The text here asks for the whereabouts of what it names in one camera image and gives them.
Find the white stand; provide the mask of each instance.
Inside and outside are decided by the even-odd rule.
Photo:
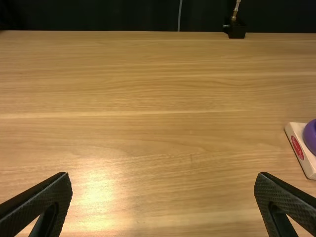
[[[305,126],[306,123],[290,122],[285,127],[285,133],[306,177],[316,180],[316,156],[307,148],[303,141]]]

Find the red circular sticker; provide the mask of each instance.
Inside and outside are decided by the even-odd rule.
[[[302,151],[302,148],[301,148],[300,144],[298,143],[296,138],[293,137],[293,136],[291,137],[291,140],[292,140],[292,144],[293,144],[293,147],[294,147],[294,150],[295,150],[296,154],[298,155],[298,157],[301,160],[304,160],[304,153]]]

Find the wood grain surface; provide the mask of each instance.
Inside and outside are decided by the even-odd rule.
[[[316,35],[5,31],[0,49],[0,202],[69,172],[62,237],[266,237],[260,171],[316,196],[283,131],[316,117]]]

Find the purple ball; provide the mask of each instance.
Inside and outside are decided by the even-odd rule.
[[[310,121],[305,126],[303,140],[307,148],[316,156],[316,119]]]

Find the black curtain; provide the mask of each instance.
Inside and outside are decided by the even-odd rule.
[[[0,29],[176,31],[180,0],[0,0]],[[181,31],[222,31],[236,0],[183,0]],[[241,0],[249,32],[316,33],[315,0]]]

